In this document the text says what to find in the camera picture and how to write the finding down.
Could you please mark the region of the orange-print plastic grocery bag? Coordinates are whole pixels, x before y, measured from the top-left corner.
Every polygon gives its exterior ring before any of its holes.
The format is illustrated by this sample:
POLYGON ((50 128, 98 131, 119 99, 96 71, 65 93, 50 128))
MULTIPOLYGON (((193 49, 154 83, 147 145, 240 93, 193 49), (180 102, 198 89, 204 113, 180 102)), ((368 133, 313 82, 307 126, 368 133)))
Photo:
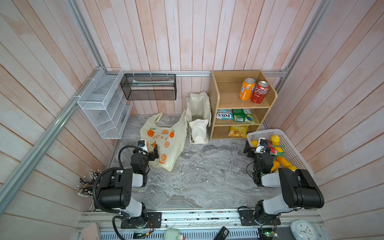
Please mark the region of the orange-print plastic grocery bag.
POLYGON ((184 150, 187 137, 186 111, 183 111, 179 121, 171 127, 159 127, 158 121, 163 114, 159 113, 147 119, 140 130, 141 139, 147 142, 149 151, 158 148, 159 159, 154 166, 161 167, 169 172, 184 150))

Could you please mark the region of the green snack bag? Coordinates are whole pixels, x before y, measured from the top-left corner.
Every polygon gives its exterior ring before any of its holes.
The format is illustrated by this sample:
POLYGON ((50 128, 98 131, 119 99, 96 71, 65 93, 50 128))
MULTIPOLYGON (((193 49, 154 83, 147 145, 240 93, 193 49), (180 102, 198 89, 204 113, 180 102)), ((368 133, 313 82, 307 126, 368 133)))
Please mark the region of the green snack bag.
POLYGON ((237 123, 248 123, 255 125, 254 118, 250 109, 233 109, 234 121, 237 123))

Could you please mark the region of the red cola can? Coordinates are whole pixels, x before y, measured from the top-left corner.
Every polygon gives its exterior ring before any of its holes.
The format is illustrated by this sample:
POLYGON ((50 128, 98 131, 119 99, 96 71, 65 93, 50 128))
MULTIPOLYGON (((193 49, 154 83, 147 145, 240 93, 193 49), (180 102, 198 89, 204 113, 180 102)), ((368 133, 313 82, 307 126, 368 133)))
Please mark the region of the red cola can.
POLYGON ((259 81, 253 91, 251 101, 255 104, 261 104, 268 90, 269 83, 266 81, 259 81))

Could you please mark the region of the cream canvas tote bag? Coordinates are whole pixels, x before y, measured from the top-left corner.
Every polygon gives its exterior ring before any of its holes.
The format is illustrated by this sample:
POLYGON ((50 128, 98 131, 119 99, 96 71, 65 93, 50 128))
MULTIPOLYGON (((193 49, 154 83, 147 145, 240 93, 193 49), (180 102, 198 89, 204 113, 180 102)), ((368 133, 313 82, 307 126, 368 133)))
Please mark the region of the cream canvas tote bag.
POLYGON ((190 144, 207 144, 207 130, 211 126, 212 113, 210 98, 206 92, 191 93, 186 100, 186 119, 190 144))

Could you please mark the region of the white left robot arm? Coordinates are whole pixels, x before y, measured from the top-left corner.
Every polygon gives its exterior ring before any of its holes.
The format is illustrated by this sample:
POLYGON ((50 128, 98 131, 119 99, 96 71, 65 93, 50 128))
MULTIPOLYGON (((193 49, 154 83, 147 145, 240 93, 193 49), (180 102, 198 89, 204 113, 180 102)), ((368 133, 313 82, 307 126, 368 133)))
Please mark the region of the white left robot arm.
POLYGON ((119 167, 101 172, 95 179, 92 196, 94 205, 103 212, 115 214, 113 228, 117 232, 116 220, 122 221, 122 229, 146 229, 150 233, 161 227, 162 213, 148 213, 144 203, 132 197, 133 188, 145 187, 150 171, 149 162, 159 158, 158 146, 147 150, 144 140, 138 146, 124 146, 119 150, 119 167), (123 150, 132 148, 131 167, 124 168, 121 161, 123 150))

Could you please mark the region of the orange round fruit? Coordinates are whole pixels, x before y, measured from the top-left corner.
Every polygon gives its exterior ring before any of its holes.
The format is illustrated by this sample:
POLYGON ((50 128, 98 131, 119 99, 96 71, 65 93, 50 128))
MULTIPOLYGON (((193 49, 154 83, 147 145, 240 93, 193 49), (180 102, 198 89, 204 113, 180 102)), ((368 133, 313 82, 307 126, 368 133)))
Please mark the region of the orange round fruit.
POLYGON ((254 148, 256 148, 258 146, 259 142, 258 141, 252 141, 252 144, 253 144, 254 148))

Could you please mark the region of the pink dragon fruit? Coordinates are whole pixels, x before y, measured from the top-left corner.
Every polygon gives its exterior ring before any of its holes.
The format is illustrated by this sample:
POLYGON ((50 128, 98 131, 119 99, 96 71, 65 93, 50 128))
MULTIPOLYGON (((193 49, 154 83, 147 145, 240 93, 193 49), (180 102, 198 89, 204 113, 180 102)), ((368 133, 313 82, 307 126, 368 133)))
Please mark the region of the pink dragon fruit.
POLYGON ((271 155, 280 156, 280 157, 285 156, 285 153, 281 147, 273 146, 273 145, 268 145, 268 147, 271 149, 271 152, 270 152, 271 155))

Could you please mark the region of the yellow lemon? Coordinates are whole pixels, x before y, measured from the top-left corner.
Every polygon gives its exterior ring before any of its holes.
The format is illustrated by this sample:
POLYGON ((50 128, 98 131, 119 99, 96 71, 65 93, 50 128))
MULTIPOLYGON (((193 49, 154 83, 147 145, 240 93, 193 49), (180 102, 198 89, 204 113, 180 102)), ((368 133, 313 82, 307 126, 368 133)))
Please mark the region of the yellow lemon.
POLYGON ((281 138, 278 135, 273 135, 270 140, 273 145, 279 145, 281 138))

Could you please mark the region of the white plastic basket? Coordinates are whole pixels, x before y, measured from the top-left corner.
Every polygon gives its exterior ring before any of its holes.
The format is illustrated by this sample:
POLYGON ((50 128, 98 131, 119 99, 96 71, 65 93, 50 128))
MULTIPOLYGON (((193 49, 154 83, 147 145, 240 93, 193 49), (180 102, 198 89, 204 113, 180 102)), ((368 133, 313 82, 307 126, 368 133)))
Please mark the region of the white plastic basket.
POLYGON ((313 177, 314 172, 312 171, 311 167, 308 165, 306 160, 302 157, 300 152, 296 149, 294 144, 290 141, 290 139, 282 130, 270 129, 248 133, 247 139, 249 144, 251 144, 252 141, 259 140, 259 138, 265 138, 269 140, 270 137, 273 135, 278 135, 280 137, 280 144, 284 146, 284 158, 296 168, 308 170, 310 175, 313 177))

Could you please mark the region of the Fox's candy bag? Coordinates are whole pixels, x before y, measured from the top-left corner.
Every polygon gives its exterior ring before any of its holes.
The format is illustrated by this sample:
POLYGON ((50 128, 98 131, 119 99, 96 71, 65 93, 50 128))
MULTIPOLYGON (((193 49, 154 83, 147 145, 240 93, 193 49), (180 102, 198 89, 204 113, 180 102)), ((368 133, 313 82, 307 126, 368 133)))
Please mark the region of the Fox's candy bag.
POLYGON ((234 120, 233 111, 231 109, 229 109, 229 110, 218 110, 216 118, 220 119, 220 120, 234 120))

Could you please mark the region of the orange soda can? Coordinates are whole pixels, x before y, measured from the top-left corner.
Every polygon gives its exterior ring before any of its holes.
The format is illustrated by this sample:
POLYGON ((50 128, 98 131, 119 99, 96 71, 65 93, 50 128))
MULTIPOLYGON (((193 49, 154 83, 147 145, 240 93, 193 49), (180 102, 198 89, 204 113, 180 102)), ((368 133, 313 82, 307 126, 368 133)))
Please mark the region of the orange soda can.
POLYGON ((243 84, 239 93, 239 98, 243 101, 248 101, 253 94, 255 86, 256 86, 256 80, 252 78, 246 78, 243 81, 243 84))

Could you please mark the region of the red pen cup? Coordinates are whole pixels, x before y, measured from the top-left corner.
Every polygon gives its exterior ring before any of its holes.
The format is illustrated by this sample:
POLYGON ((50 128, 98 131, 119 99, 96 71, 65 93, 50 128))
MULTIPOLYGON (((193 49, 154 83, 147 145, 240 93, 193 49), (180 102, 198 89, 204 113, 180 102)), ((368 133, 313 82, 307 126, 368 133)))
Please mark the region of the red pen cup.
POLYGON ((81 197, 92 197, 92 189, 96 178, 101 173, 101 170, 91 170, 88 176, 83 176, 78 180, 78 195, 81 197))

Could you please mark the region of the white round object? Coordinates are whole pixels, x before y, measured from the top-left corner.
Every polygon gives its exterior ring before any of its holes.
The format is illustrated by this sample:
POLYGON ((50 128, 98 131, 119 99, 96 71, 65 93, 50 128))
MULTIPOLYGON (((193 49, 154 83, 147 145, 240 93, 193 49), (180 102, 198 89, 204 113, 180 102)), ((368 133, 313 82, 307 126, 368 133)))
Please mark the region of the white round object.
POLYGON ((183 234, 176 229, 167 229, 165 232, 164 240, 184 240, 183 234))

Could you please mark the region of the white analog clock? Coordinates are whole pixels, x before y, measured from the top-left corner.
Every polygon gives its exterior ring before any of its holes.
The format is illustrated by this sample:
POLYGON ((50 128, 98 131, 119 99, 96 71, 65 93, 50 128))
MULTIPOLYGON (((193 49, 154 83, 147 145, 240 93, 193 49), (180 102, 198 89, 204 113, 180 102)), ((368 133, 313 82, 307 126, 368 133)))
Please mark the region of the white analog clock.
POLYGON ((317 240, 318 234, 314 227, 306 220, 297 220, 290 225, 291 232, 296 240, 317 240))

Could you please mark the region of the black mesh wall basket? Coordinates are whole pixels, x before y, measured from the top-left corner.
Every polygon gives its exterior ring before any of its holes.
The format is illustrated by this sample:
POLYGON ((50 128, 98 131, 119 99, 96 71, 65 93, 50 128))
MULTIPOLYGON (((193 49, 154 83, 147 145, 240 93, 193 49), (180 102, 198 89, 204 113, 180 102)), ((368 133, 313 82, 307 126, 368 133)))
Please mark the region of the black mesh wall basket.
POLYGON ((175 74, 124 74, 120 86, 128 101, 175 101, 175 74))

